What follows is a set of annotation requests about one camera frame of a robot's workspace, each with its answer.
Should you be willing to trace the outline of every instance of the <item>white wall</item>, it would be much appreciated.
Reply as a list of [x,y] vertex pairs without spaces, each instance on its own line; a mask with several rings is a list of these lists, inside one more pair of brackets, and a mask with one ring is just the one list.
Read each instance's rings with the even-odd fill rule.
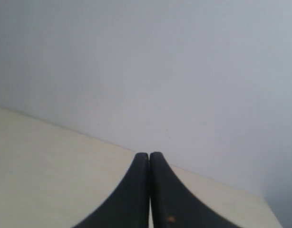
[[162,151],[292,226],[292,1],[0,0],[0,105]]

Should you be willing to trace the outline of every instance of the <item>black curved edge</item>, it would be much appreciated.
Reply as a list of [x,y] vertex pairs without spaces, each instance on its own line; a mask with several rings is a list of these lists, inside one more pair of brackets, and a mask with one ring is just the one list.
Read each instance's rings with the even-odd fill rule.
[[155,228],[238,228],[197,199],[160,152],[150,154],[150,180]]
[[148,154],[137,153],[113,193],[97,210],[74,228],[147,228],[148,174]]

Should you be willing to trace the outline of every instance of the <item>black plastic part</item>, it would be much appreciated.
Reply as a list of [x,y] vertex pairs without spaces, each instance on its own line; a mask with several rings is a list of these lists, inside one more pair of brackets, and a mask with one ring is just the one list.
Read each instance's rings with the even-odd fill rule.
[[137,153],[113,193],[97,210],[74,228],[147,228],[148,174],[148,154]]
[[150,179],[155,228],[238,228],[198,200],[160,152],[150,154]]

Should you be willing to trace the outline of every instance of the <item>beige floor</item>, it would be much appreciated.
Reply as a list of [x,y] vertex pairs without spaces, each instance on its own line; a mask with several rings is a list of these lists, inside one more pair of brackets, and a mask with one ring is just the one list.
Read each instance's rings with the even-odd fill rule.
[[[134,154],[0,108],[0,228],[72,227],[109,196]],[[235,224],[281,227],[264,199],[173,170],[199,199]]]

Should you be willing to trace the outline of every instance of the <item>wall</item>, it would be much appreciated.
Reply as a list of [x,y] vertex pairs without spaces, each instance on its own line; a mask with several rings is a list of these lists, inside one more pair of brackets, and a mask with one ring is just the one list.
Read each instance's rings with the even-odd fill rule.
[[0,105],[163,151],[292,227],[292,1],[0,0]]

